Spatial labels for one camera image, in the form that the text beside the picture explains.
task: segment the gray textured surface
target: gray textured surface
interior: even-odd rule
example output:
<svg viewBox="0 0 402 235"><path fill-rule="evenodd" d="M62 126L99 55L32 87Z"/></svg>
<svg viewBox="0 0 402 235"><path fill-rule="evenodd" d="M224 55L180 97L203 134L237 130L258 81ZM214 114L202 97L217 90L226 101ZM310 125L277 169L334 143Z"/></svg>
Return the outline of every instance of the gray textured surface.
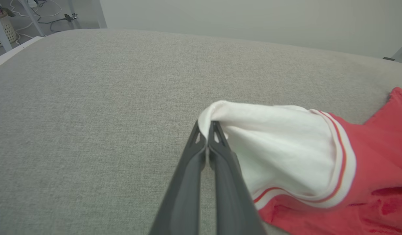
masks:
<svg viewBox="0 0 402 235"><path fill-rule="evenodd" d="M395 86L402 64L338 52L141 31L48 36L0 66L0 235L146 234L210 103L363 123ZM208 168L201 198L201 233L214 234Z"/></svg>

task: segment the metal pole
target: metal pole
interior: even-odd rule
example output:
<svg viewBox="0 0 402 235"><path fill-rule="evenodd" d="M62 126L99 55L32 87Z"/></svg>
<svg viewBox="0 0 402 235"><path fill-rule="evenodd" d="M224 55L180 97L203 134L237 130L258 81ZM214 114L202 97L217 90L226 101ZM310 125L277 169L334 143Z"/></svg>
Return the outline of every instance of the metal pole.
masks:
<svg viewBox="0 0 402 235"><path fill-rule="evenodd" d="M2 24L0 21L0 41L2 46L4 46L4 49L6 52L11 51L11 43L10 40L8 40L7 34L5 34L4 28L2 28Z"/></svg>
<svg viewBox="0 0 402 235"><path fill-rule="evenodd" d="M40 26L38 25L37 20L34 18L33 11L31 8L28 6L27 0L21 0L20 1L22 6L24 7L25 11L27 12L28 16L30 17L31 21L33 21L34 26L37 28L38 33L40 36L44 37L44 33L41 30Z"/></svg>

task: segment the red stripe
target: red stripe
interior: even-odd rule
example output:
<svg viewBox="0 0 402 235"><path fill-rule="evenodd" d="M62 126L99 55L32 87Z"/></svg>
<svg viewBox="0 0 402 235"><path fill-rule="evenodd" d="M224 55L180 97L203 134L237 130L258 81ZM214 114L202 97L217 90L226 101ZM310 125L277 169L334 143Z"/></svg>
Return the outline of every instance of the red stripe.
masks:
<svg viewBox="0 0 402 235"><path fill-rule="evenodd" d="M302 201L305 201L305 202L325 202L325 201L331 199L331 198L338 192L338 190L340 189L341 183L342 183L342 181L343 181L344 171L345 171L345 169L346 169L346 151L345 151L345 149L344 149L343 141L341 140L340 132L338 131L338 127L337 127L337 125L335 124L335 122L334 122L329 116L327 116L325 113L323 113L323 112L321 112L321 111L319 111L319 112L320 112L322 115L326 116L328 119L330 119L330 121L332 122L332 124L333 124L334 127L335 127L335 131L337 132L337 138L338 138L338 141L340 142L341 150L343 151L343 161L342 161L342 164L341 164L341 170L340 170L340 176L339 176L339 178L338 178L338 183L337 183L337 186L335 187L334 191L333 191L329 196L327 196L326 198L323 198L323 199L320 199L320 200L317 200L317 201L311 201L311 200L304 200L304 199L301 199ZM258 202L261 198L263 198L263 196L265 196L265 194L266 194L267 192L269 192L270 190L274 190L274 189L281 189L281 188L278 188L278 187L268 188L268 189L266 189L262 194L260 194L256 199L254 199L253 202L254 202L254 203Z"/></svg>

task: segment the red fabric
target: red fabric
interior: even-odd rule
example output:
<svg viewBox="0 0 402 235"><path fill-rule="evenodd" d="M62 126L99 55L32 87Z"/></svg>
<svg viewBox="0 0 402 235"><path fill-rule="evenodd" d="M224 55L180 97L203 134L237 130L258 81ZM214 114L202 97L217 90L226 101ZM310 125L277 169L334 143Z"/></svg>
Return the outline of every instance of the red fabric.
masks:
<svg viewBox="0 0 402 235"><path fill-rule="evenodd" d="M260 216L292 234L402 234L402 89L394 88L364 125L332 116L356 155L356 175L345 199L316 209L279 195Z"/></svg>

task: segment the gray floor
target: gray floor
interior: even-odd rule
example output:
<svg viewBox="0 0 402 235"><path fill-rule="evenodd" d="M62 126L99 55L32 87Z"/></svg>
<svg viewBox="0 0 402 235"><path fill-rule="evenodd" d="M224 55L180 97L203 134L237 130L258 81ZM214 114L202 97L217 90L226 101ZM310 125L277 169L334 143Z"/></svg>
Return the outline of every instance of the gray floor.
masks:
<svg viewBox="0 0 402 235"><path fill-rule="evenodd" d="M58 19L64 18L64 14L71 15L67 0L53 0L53 1L55 1L62 7L62 12L60 12L58 15L55 15L55 16L42 17L40 19L40 22L49 22L49 21L58 20ZM8 8L8 9L12 9L10 7L10 0L0 0L0 3L4 7ZM93 13L92 0L74 0L73 4L74 4L75 12L78 15L77 22L79 22L81 28L99 28L98 22ZM22 15L26 15L24 8L22 7L21 3L18 0L14 0L12 5L15 6L14 11L18 11ZM41 8L38 7L37 13L39 15L54 15L55 13L57 13L59 11L60 11L59 6L56 5L54 2L48 0L47 3L45 3ZM11 24L13 25L14 29L23 28L31 22L30 18L19 16L17 13L16 13L15 17L10 18L10 21L11 21ZM43 30L43 33L45 33L46 35L52 34L52 32L50 31L49 24L40 24L40 27ZM67 21L59 21L59 22L54 23L52 26L52 29L55 31L65 31L65 30L71 30L74 28L78 28L78 27ZM26 28L25 30L20 30L19 33L27 34L31 37L40 36L38 34L37 29L34 27L34 25L31 25L30 27ZM28 37L21 36L20 43L24 43L28 40L29 40ZM13 48L18 46L16 43L12 43L11 45ZM0 47L0 55L2 55L4 53L5 53L4 48Z"/></svg>

